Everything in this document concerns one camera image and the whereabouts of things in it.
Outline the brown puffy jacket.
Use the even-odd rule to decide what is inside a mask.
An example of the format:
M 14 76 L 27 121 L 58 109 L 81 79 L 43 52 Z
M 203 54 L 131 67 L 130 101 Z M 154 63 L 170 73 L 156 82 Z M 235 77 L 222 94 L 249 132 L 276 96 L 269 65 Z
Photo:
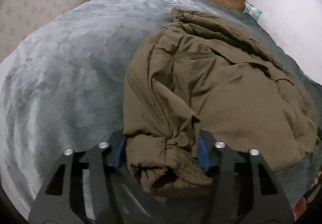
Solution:
M 258 149 L 274 173 L 313 152 L 316 109 L 262 41 L 208 13 L 174 8 L 171 17 L 137 49 L 124 80 L 128 170 L 144 191 L 208 193 L 202 130 L 234 150 Z

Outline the pastel plaid pillow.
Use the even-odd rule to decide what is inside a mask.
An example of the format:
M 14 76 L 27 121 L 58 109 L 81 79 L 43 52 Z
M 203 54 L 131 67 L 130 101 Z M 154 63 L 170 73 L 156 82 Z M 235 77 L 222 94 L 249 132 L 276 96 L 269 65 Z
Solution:
M 246 2 L 246 7 L 244 12 L 249 14 L 255 21 L 258 21 L 258 19 L 262 14 L 262 11 L 260 9 L 258 9 L 257 7 L 255 7 L 249 2 Z

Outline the grey plush bed blanket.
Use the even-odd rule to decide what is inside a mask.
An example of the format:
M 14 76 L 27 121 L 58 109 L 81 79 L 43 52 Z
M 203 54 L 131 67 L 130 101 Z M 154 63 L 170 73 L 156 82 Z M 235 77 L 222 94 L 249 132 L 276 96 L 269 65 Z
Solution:
M 92 0 L 30 34 L 2 62 L 1 191 L 15 219 L 29 223 L 44 179 L 65 150 L 89 150 L 114 132 L 126 137 L 126 71 L 143 42 L 172 23 L 174 8 L 208 13 L 246 29 L 309 95 L 318 119 L 313 152 L 283 172 L 270 169 L 289 201 L 294 223 L 321 223 L 321 195 L 304 204 L 301 217 L 293 211 L 313 192 L 321 167 L 321 85 L 249 15 L 206 0 Z M 203 196 L 147 193 L 128 170 L 126 146 L 127 137 L 122 162 L 111 175 L 123 223 L 201 223 L 212 184 Z M 83 182 L 86 217 L 93 220 L 88 170 Z

